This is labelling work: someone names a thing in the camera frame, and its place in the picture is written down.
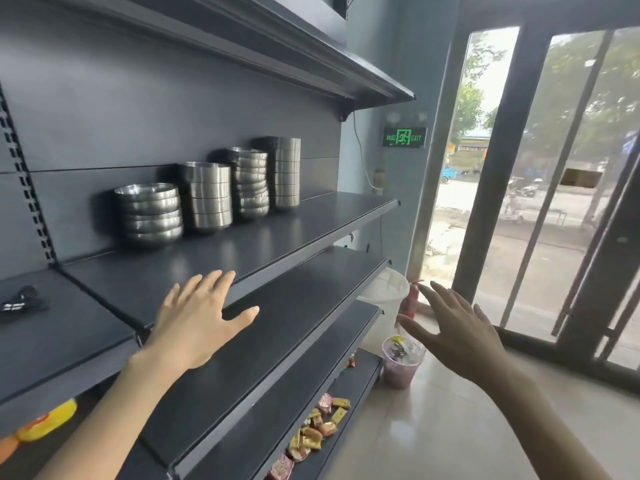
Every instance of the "black metal shelf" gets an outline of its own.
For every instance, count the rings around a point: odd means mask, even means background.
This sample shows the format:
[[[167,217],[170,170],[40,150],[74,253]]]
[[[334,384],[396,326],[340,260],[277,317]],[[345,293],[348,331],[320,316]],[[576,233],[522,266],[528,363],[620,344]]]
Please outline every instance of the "black metal shelf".
[[[76,414],[68,422],[33,443],[21,444],[18,450],[2,465],[0,478],[31,480],[53,457],[85,420],[97,403],[90,394],[78,398]],[[166,472],[156,463],[145,448],[136,442],[125,460],[116,480],[166,480]]]
[[[251,327],[164,396],[141,438],[185,476],[375,279],[384,259],[332,247],[224,310]]]
[[[186,480],[262,480],[320,396],[340,373],[347,373],[343,372],[346,360],[379,314],[376,306],[354,302]]]
[[[117,373],[134,331],[53,270],[0,281],[2,301],[34,285],[49,309],[0,321],[0,437]]]
[[[409,89],[277,0],[61,1],[341,96],[343,116],[415,99]]]
[[[326,473],[335,458],[334,453],[340,450],[341,443],[346,439],[356,413],[380,377],[381,370],[382,359],[380,357],[358,349],[356,368],[344,371],[328,391],[333,397],[343,397],[350,400],[349,413],[341,421],[338,432],[323,442],[322,450],[312,452],[306,460],[295,466],[289,480],[316,480]]]
[[[212,236],[154,252],[116,251],[61,270],[116,315],[145,328],[174,283],[233,269],[236,281],[226,300],[231,305],[396,205],[373,194],[329,193],[300,202],[294,212],[234,224]]]

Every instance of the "exit sign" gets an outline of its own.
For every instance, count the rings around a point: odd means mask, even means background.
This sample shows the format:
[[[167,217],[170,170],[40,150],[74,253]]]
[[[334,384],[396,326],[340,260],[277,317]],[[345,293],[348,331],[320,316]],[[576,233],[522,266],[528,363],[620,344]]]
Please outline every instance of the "exit sign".
[[[397,148],[424,148],[427,128],[385,128],[382,146]]]

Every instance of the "right hand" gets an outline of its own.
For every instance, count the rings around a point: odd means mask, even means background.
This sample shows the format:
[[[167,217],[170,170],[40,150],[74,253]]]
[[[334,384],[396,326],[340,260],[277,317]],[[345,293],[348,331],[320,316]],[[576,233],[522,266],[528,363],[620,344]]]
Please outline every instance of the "right hand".
[[[223,320],[222,307],[235,272],[213,271],[204,278],[192,277],[182,289],[178,284],[164,299],[156,326],[142,353],[149,353],[165,364],[178,379],[195,369],[242,329],[251,325],[260,308],[254,306],[233,320]]]
[[[398,322],[442,364],[489,392],[513,367],[489,318],[478,305],[471,307],[458,293],[436,282],[418,284],[435,313],[440,333],[426,331],[411,318]]]

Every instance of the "fire extinguisher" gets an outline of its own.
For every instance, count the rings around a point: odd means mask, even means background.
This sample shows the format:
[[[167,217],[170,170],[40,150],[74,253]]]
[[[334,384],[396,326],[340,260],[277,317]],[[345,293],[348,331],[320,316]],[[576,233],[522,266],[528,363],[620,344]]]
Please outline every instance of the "fire extinguisher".
[[[418,307],[418,295],[420,295],[420,290],[418,290],[417,284],[422,280],[412,281],[409,286],[409,294],[402,300],[400,303],[400,310],[398,313],[408,316],[409,318],[415,318],[415,311]]]

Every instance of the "stack of bowls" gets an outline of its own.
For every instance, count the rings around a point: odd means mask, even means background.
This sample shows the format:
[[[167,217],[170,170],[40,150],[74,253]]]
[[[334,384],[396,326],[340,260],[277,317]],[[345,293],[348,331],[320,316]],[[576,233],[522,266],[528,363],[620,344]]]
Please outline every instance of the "stack of bowls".
[[[269,211],[267,153],[243,148],[229,148],[229,162],[234,165],[234,208],[244,219],[264,217]]]
[[[173,184],[128,185],[115,190],[126,238],[155,248],[180,240],[184,232],[180,195]]]
[[[231,167],[220,163],[187,162],[180,174],[189,196],[193,227],[201,232],[224,229],[233,222]]]
[[[269,187],[276,209],[292,209],[300,205],[300,138],[266,136],[253,144],[269,154]]]

